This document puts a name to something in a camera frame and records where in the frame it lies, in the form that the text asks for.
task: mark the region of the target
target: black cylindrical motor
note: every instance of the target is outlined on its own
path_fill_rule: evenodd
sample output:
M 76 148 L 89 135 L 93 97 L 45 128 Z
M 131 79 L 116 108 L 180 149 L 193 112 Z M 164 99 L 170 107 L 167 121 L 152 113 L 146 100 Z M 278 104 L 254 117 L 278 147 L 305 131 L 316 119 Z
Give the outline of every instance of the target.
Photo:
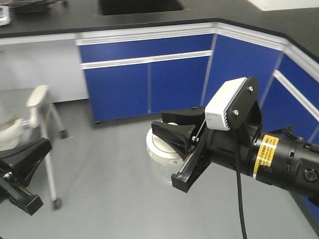
M 319 196 L 319 145 L 261 132 L 250 156 L 248 175 L 258 181 Z
M 319 145 L 255 131 L 249 146 L 238 145 L 240 172 L 316 202 L 319 198 Z M 212 130 L 206 157 L 213 163 L 236 170 L 235 144 L 230 131 Z

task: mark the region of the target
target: chair leg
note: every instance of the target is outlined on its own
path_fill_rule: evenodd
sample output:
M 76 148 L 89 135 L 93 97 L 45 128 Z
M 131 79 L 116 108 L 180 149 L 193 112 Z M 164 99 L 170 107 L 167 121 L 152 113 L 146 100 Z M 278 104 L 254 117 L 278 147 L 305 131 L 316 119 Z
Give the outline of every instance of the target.
M 62 120 L 59 116 L 58 111 L 56 110 L 56 107 L 54 106 L 54 104 L 50 104 L 50 111 L 52 112 L 52 116 L 58 126 L 58 129 L 60 131 L 60 138 L 67 138 L 68 137 L 68 132 L 65 129 Z
M 40 130 L 41 130 L 41 136 L 48 138 L 47 128 L 46 128 L 46 125 L 45 125 L 43 119 L 41 119 Z M 51 200 L 53 203 L 53 209 L 58 210 L 62 207 L 62 201 L 56 195 L 56 189 L 55 189 L 55 183 L 54 183 L 54 177 L 53 177 L 53 169 L 52 169 L 52 163 L 51 163 L 51 152 L 49 152 L 46 155 L 46 157 L 44 158 L 44 162 L 45 162 L 45 168 L 46 168 L 46 173 L 47 173 L 47 177 L 48 177 Z

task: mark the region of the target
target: black cable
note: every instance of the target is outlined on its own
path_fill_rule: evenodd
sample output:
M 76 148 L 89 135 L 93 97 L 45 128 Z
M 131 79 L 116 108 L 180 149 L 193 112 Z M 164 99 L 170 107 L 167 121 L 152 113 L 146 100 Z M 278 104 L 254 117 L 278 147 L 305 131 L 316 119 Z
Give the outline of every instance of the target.
M 241 178 L 240 178 L 240 168 L 239 168 L 239 148 L 238 148 L 238 132 L 235 130 L 235 163 L 236 163 L 236 178 L 237 178 L 237 194 L 238 194 L 238 208 L 239 208 L 239 218 L 241 232 L 243 234 L 243 239 L 247 239 L 244 209 L 243 209 L 243 199 L 241 190 Z

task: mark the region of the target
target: robotic arm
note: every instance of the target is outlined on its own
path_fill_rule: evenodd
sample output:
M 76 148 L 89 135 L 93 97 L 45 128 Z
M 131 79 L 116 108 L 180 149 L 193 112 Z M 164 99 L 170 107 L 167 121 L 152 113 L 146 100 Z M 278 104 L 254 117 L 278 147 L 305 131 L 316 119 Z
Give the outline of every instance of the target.
M 293 135 L 290 126 L 263 132 L 257 95 L 255 78 L 227 81 L 206 108 L 163 112 L 162 122 L 152 123 L 153 134 L 183 159 L 173 187 L 187 192 L 213 162 L 319 207 L 319 145 Z

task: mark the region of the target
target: chair wheel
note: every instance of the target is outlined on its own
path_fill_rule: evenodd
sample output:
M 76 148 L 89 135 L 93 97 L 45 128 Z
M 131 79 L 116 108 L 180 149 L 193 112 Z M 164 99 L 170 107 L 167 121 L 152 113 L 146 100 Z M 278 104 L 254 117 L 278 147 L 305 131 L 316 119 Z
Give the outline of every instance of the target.
M 59 210 L 60 208 L 62 208 L 62 200 L 60 198 L 58 198 L 58 199 L 53 201 L 53 209 Z
M 69 133 L 67 130 L 60 131 L 60 138 L 67 138 L 69 136 Z

